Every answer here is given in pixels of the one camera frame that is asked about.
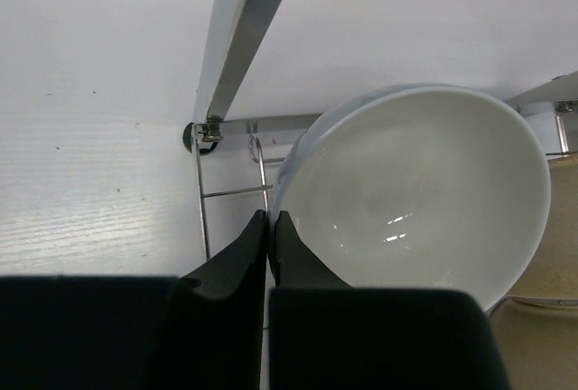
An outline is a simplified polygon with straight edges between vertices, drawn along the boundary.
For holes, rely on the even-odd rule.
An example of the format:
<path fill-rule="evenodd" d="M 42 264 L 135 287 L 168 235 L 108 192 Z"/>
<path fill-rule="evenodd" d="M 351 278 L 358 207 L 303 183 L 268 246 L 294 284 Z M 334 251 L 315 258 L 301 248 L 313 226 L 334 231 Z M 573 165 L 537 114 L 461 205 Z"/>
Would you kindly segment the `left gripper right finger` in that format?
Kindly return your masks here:
<path fill-rule="evenodd" d="M 287 212 L 275 222 L 270 261 L 272 388 L 509 388 L 488 319 L 467 293 L 350 287 Z"/>

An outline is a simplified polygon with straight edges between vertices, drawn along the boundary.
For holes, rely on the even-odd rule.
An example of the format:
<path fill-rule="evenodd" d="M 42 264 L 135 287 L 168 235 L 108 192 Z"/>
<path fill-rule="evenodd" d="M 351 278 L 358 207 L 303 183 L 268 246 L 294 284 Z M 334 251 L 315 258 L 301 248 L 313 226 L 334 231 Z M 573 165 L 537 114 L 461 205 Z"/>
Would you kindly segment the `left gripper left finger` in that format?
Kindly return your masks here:
<path fill-rule="evenodd" d="M 4 389 L 256 389 L 266 214 L 176 276 L 5 276 Z"/>

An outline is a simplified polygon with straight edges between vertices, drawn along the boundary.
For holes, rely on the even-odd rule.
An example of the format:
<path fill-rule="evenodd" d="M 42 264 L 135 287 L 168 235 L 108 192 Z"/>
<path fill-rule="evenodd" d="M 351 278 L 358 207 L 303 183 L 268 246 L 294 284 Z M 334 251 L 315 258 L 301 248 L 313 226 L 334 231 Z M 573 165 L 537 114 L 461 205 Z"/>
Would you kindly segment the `white bowl beige outside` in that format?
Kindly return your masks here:
<path fill-rule="evenodd" d="M 489 316 L 514 389 L 577 387 L 577 156 L 549 166 L 552 203 L 544 236 Z"/>

